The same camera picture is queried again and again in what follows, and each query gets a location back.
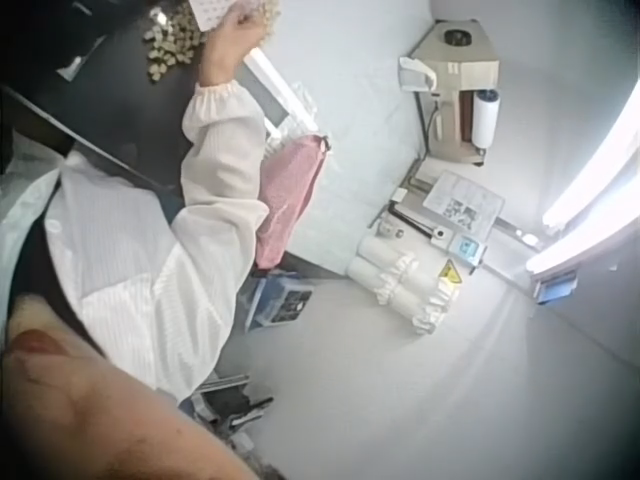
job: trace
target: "worker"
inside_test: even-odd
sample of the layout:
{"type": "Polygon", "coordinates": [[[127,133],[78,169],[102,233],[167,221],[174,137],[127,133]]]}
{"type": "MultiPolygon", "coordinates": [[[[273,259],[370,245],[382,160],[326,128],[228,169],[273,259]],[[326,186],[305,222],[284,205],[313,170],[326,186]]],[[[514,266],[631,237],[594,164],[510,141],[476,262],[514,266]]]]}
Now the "worker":
{"type": "Polygon", "coordinates": [[[234,5],[209,33],[171,224],[154,193],[77,153],[3,190],[3,421],[60,478],[253,478],[176,404],[217,362],[268,213],[264,115],[234,81],[265,32],[234,5]]]}

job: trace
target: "pink towel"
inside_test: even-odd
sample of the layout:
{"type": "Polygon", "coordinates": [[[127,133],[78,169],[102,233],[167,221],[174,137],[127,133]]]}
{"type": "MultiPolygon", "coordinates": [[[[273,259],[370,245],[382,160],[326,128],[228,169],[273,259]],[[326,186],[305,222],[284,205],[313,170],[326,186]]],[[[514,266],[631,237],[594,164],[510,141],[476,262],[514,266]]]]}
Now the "pink towel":
{"type": "Polygon", "coordinates": [[[326,138],[307,135],[263,163],[259,198],[269,207],[269,215],[257,233],[259,269],[272,269],[282,260],[293,228],[309,204],[328,150],[326,138]]]}

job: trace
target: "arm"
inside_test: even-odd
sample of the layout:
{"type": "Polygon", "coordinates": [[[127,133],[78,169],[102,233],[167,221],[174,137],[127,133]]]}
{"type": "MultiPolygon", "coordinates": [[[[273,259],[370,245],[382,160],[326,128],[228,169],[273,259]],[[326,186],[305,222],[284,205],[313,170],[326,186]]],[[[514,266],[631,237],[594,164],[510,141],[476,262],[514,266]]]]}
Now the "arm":
{"type": "Polygon", "coordinates": [[[193,142],[182,165],[186,208],[171,226],[177,244],[154,285],[157,386],[178,400],[218,360],[254,259],[256,229],[268,213],[257,200],[264,115],[232,80],[264,23],[241,18],[233,9],[205,46],[200,86],[183,120],[193,142]]]}

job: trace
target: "hand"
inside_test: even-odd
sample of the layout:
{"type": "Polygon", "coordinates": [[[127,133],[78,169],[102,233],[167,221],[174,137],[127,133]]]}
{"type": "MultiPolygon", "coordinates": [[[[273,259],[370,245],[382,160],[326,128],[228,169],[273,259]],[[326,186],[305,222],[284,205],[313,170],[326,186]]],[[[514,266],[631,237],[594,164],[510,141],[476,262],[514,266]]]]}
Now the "hand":
{"type": "Polygon", "coordinates": [[[256,478],[174,403],[98,355],[44,300],[19,300],[7,337],[0,406],[29,466],[47,474],[37,478],[256,478]]]}
{"type": "Polygon", "coordinates": [[[234,3],[215,30],[209,32],[200,62],[201,87],[229,83],[236,69],[267,33],[261,14],[247,15],[240,2],[234,3]]]}

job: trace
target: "yellow warning sticker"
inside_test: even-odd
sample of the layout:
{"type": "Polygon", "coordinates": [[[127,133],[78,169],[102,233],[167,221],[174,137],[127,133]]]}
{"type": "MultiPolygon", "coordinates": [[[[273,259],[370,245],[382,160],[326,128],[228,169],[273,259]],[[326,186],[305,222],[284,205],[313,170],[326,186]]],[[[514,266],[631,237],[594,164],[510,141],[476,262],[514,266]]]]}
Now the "yellow warning sticker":
{"type": "Polygon", "coordinates": [[[462,277],[458,273],[458,269],[451,260],[447,260],[447,264],[440,272],[440,278],[446,278],[451,283],[460,285],[462,283],[462,277]]]}

